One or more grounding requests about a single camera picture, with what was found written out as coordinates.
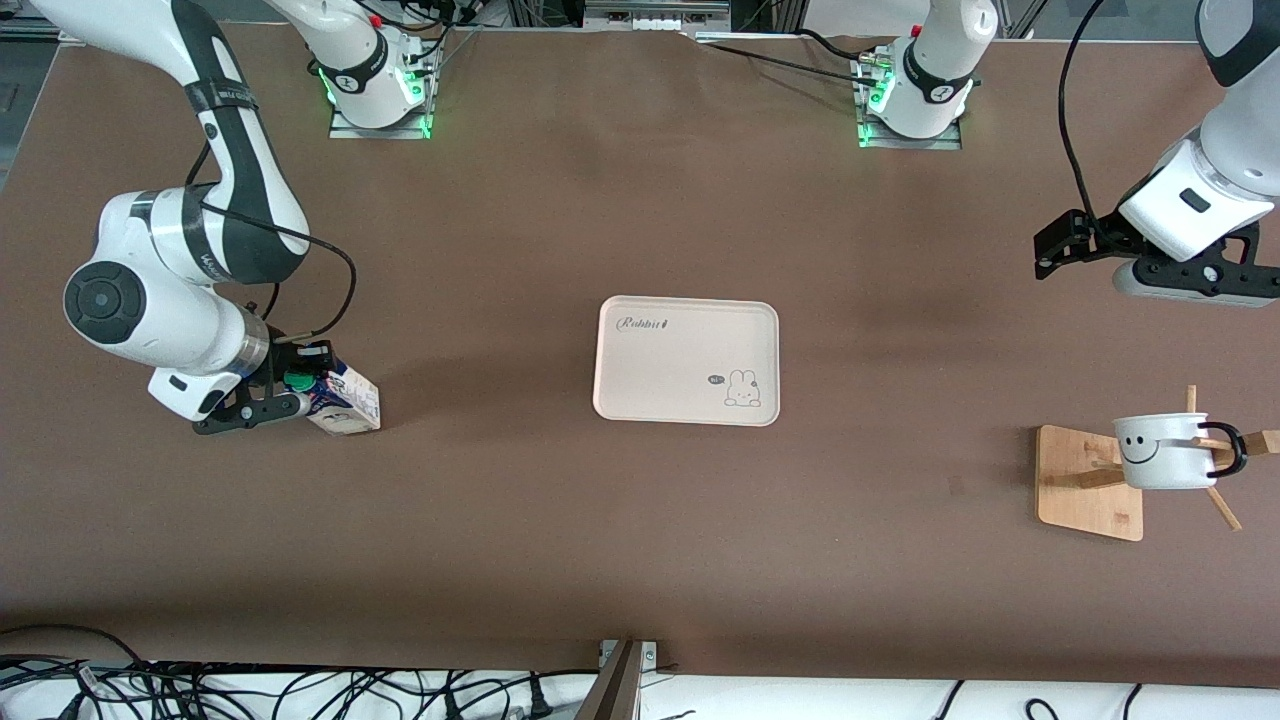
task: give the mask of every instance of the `metal bracket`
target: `metal bracket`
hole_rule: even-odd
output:
[[[925,140],[904,137],[884,120],[870,111],[873,102],[879,102],[882,94],[893,79],[893,56],[888,45],[860,53],[856,60],[849,61],[854,77],[872,78],[876,86],[851,83],[854,86],[854,113],[858,119],[858,145],[860,147],[892,147],[899,150],[960,150],[960,120],[951,120],[942,135]]]
[[[604,669],[573,720],[635,720],[640,707],[640,676],[646,662],[657,664],[657,643],[605,641],[600,643],[600,657],[605,660]]]
[[[271,337],[279,338],[280,332],[271,328]],[[196,434],[211,436],[228,430],[250,430],[268,423],[279,423],[303,418],[311,411],[311,400],[301,392],[276,395],[275,386],[288,372],[319,375],[333,370],[337,359],[328,340],[308,345],[276,343],[268,348],[268,360],[244,378],[219,407],[204,420],[196,420],[191,428]],[[250,388],[262,388],[262,397],[255,398]]]
[[[1068,210],[1036,233],[1036,279],[1044,279],[1071,263],[1135,258],[1134,278],[1146,287],[1188,291],[1204,299],[1280,297],[1280,268],[1254,263],[1261,240],[1258,223],[1215,241],[1183,263],[1143,238],[1120,213],[1098,218],[1097,223],[1094,231],[1083,211]],[[1238,261],[1222,255],[1229,240],[1239,240],[1244,245]]]
[[[600,667],[609,661],[613,648],[618,647],[618,641],[600,641]],[[658,643],[653,641],[640,642],[640,671],[653,673],[658,669]]]

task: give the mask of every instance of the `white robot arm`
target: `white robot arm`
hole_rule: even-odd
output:
[[[991,0],[932,0],[919,36],[890,46],[892,76],[870,111],[906,137],[941,135],[964,113],[973,69],[998,24]]]
[[[1036,236],[1036,274],[1102,258],[1128,295],[1262,306],[1280,268],[1254,264],[1257,220],[1280,197],[1280,4],[1201,0],[1196,29],[1222,102],[1178,140],[1115,213],[1070,210]],[[1244,243],[1239,260],[1222,256]]]
[[[191,0],[35,0],[84,42],[155,65],[187,94],[221,169],[215,184],[131,192],[99,219],[93,255],[67,283],[64,309],[86,340],[156,368],[148,389],[191,420],[214,410],[268,357],[271,332],[214,292],[278,283],[307,242],[206,210],[300,233],[306,218],[280,174],[257,105],[218,24]]]
[[[288,19],[320,65],[352,124],[383,128],[425,101],[422,41],[383,23],[355,0],[264,0]]]

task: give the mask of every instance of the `green bottle cap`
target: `green bottle cap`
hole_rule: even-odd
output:
[[[315,387],[316,377],[310,373],[284,373],[284,387],[293,392],[306,392]]]

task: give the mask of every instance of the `table surface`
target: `table surface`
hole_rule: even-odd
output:
[[[1242,533],[1198,492],[1147,493],[1140,543],[1034,519],[1041,424],[1108,432],[1187,383],[1280,421],[1275,310],[1033,278],[1078,202],[1061,45],[995,45],[965,150],[904,152],[858,147],[845,83],[673,33],[480,33],[431,141],[330,141],[298,36],[228,35],[312,232],[360,264],[332,337],[384,428],[197,437],[73,333],[102,204],[180,183],[201,136],[154,68],[63,50],[0,196],[5,624],[169,659],[552,667],[632,633],[694,673],[1280,683],[1280,468],[1222,484]],[[1220,96],[1194,46],[1083,47],[1098,205]],[[344,273],[312,254],[273,322],[328,316]],[[773,305],[777,423],[596,416],[613,295]]]

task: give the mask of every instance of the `mug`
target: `mug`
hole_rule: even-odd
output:
[[[1240,432],[1206,418],[1204,413],[1166,413],[1116,420],[1125,482],[1140,489],[1197,489],[1243,470],[1249,456]],[[1226,433],[1231,442],[1231,464],[1221,470],[1213,469],[1212,450],[1192,445],[1192,438],[1208,437],[1210,429]]]

